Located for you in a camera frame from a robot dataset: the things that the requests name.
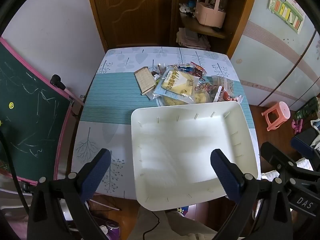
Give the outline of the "rice cake clear packet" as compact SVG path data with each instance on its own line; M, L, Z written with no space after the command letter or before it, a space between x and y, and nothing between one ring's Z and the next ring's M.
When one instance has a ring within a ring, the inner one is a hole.
M160 96L157 98L158 104L160 106L177 106L177 105L187 105L186 102L183 102L181 100L172 99L167 96Z

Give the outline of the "red candy clear packet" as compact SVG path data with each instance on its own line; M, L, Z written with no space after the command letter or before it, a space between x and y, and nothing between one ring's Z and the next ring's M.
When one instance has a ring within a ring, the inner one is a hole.
M195 87L196 91L205 91L207 93L211 93L215 89L215 86L204 79L200 79Z

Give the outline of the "sliding wardrobe doors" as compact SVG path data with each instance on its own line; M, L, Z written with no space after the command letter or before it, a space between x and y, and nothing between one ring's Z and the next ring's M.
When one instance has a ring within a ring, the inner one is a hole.
M294 30L271 5L289 11L280 0L255 0L231 62L249 104L283 101L296 111L319 94L319 33L308 16Z

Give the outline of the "yellow bread blue packet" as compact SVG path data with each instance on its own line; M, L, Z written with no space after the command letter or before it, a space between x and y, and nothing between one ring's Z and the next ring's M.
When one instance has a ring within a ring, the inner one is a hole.
M195 87L199 79L198 76L191 75L175 66L167 67L153 94L193 104L195 103Z

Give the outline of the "clear bag printed text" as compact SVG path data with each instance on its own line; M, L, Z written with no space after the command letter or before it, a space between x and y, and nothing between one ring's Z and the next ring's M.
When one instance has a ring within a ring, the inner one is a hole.
M232 94L233 96L233 81L221 76L210 76L208 77L209 82L211 82L215 87L216 86L223 86L228 93Z

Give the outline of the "red white triangular snack packet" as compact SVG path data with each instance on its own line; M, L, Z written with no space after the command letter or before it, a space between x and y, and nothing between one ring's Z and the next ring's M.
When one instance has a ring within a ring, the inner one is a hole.
M213 102L235 101L242 103L244 99L243 95L233 96L232 94L228 93L223 86L216 86L213 88L210 95L213 99Z

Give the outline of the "pink plastic stool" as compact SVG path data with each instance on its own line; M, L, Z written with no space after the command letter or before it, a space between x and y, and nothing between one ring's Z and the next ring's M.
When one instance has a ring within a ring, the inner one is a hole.
M267 123L267 131L278 129L283 123L285 123L291 117L291 112L288 105L280 101L264 111L261 114Z

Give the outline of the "green chalkboard pink frame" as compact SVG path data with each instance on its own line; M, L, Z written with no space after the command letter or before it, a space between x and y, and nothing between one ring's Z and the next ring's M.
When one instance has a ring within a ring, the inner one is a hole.
M50 84L1 39L1 132L19 181L57 179L75 97Z

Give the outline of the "white plastic tray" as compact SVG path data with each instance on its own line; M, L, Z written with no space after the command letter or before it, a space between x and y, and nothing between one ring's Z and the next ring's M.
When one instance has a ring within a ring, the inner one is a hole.
M137 109L131 138L137 201L150 211L224 196L210 163L215 149L242 172L260 177L244 112L234 101Z

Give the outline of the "brown cracker box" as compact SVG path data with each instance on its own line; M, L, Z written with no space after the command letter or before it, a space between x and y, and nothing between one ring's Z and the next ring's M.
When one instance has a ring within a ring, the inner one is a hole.
M134 75L142 95L145 95L156 87L156 81L154 80L154 77L149 71L148 67L140 68L134 72Z

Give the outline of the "patterned teal tablecloth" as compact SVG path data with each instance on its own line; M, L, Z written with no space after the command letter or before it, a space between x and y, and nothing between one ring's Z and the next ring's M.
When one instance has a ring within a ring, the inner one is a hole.
M229 58L224 54L177 47L132 47L110 49L105 54L88 91L73 150L72 171L78 172L102 148L112 154L111 166L97 192L135 199L131 148L131 114L135 109L164 106L161 98L142 95L135 71L148 67L162 73L173 64L195 63L207 76L231 81L234 95L244 89Z

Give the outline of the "wooden shelf unit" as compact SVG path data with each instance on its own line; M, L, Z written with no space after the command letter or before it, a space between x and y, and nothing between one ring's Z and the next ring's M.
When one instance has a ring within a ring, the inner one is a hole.
M254 0L172 0L170 44L179 29L195 32L209 49L232 57L244 32Z

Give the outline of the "wall poster chart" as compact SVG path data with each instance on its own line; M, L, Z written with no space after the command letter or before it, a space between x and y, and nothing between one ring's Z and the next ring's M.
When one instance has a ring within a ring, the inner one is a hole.
M300 33L306 13L295 0L270 0L268 9L281 18L297 34Z

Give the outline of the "dark cake red-seal packet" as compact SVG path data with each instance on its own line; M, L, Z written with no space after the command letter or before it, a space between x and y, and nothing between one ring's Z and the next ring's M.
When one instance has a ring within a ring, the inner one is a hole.
M207 74L206 70L201 67L200 65L191 62L190 65L193 67L193 73L198 76L198 77L203 77L204 75Z

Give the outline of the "pink basket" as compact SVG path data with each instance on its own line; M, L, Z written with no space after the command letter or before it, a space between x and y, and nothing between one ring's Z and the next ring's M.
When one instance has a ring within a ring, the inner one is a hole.
M225 2L223 0L197 0L195 17L199 24L221 29L225 16Z

